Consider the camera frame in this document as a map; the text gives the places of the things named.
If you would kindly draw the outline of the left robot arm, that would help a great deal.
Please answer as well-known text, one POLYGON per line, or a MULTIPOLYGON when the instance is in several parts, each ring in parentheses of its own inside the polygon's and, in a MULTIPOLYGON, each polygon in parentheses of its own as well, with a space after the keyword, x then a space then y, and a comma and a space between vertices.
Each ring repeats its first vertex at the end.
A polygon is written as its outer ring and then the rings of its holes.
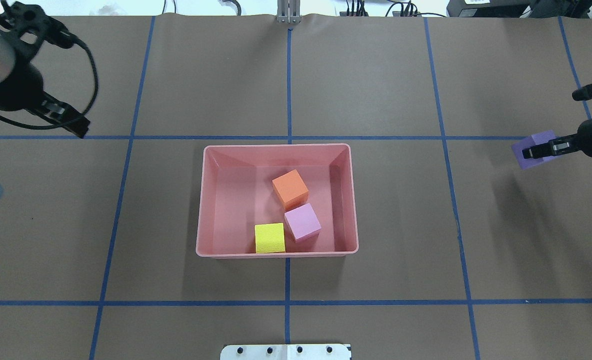
POLYGON ((1 7, 0 121, 35 131, 65 129, 83 139, 90 127, 87 114, 99 93, 99 73, 89 46, 41 6, 2 0, 1 7), (94 89, 83 111, 45 91, 42 73, 32 64, 43 43, 63 49, 79 46, 85 51, 94 89))

